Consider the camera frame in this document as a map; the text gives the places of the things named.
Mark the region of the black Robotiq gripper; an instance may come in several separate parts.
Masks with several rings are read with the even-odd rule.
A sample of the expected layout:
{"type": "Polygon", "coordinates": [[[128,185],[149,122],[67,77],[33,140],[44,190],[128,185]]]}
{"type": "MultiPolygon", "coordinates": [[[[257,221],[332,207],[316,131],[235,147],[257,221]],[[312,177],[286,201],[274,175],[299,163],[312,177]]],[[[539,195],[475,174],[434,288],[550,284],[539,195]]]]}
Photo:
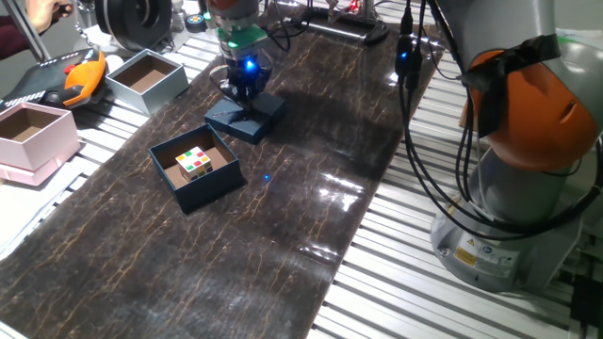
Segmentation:
{"type": "Polygon", "coordinates": [[[264,91],[272,72],[272,58],[266,54],[226,60],[227,76],[220,80],[220,90],[234,105],[253,111],[257,96],[264,91]],[[238,100],[245,100],[244,105],[238,100]]]}

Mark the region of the person's bare hand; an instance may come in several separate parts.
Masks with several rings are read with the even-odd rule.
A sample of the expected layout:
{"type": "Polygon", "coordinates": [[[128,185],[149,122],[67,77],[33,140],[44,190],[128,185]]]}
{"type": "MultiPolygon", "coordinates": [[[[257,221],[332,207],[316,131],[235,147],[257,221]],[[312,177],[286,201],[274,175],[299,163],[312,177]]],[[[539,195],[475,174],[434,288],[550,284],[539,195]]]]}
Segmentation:
{"type": "Polygon", "coordinates": [[[25,10],[30,23],[41,33],[53,22],[69,17],[73,12],[73,3],[69,0],[26,0],[25,10]]]}

